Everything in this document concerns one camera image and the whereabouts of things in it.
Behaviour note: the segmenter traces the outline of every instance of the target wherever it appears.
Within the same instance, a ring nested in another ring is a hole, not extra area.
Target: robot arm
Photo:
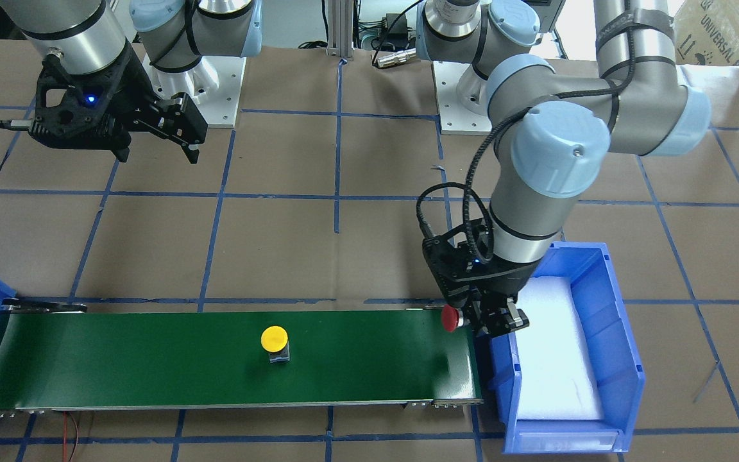
[[[706,132],[708,98],[677,82],[665,0],[625,3],[595,0],[600,78],[558,76],[531,55],[512,56],[489,76],[493,131],[466,184],[457,185],[464,223],[443,236],[426,229],[422,246],[448,302],[449,327],[469,324],[492,336],[527,327],[518,293],[607,151],[681,155]],[[491,142],[501,176],[484,219],[469,220],[472,175]],[[459,233],[467,241],[452,246]]]
[[[125,39],[106,0],[2,0],[44,56],[35,117],[0,120],[45,146],[111,150],[127,160],[130,132],[179,144],[191,164],[207,123],[196,106],[218,78],[203,55],[251,56],[261,49],[261,0],[135,0],[134,23],[153,56],[160,94]],[[58,105],[47,94],[63,90]]]

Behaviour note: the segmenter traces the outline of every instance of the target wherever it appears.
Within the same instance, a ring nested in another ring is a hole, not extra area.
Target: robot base
[[[458,96],[458,82],[469,64],[460,62],[433,62],[437,109],[441,114],[441,133],[448,135],[486,135],[492,123],[485,115],[466,108]]]
[[[209,128],[235,128],[247,59],[234,56],[205,56],[203,59],[215,69],[218,88],[194,97],[196,106]],[[150,65],[149,56],[144,56],[144,70],[153,82],[153,90],[158,90],[158,71]]]

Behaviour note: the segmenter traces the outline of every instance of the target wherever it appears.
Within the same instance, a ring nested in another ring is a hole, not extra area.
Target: red button
[[[461,313],[457,309],[444,305],[441,310],[441,322],[446,332],[454,332],[458,328],[458,321],[461,319]]]

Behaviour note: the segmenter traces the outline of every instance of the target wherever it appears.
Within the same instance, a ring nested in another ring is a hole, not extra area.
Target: cardboard box
[[[674,27],[678,64],[739,65],[739,0],[686,0]]]

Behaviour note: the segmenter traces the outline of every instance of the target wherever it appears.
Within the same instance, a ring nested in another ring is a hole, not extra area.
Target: light blue joint cap
[[[130,17],[138,32],[150,32],[164,26],[182,8],[184,0],[131,0]]]
[[[521,0],[492,0],[489,17],[495,28],[516,44],[531,47],[540,32],[540,18]]]
[[[517,71],[521,71],[526,67],[532,67],[532,65],[543,65],[548,67],[554,73],[555,69],[546,62],[545,59],[540,56],[529,55],[528,53],[522,53],[522,55],[510,56],[509,58],[501,61],[489,74],[489,79],[486,81],[486,107],[489,108],[489,102],[492,100],[492,95],[498,91],[501,84],[507,81],[507,79],[513,76]]]
[[[611,138],[603,120],[566,101],[540,103],[523,118],[513,138],[513,166],[537,193],[566,199],[598,177]]]
[[[425,29],[423,29],[423,4],[418,5],[418,21],[416,21],[416,55],[425,61],[429,59],[429,51],[426,49]]]
[[[700,90],[687,87],[686,106],[671,132],[648,155],[684,155],[701,142],[712,122],[712,103]]]
[[[247,30],[247,38],[241,48],[241,58],[258,56],[261,53],[261,40],[264,33],[261,32],[261,0],[253,0],[253,15],[250,17],[250,28]]]

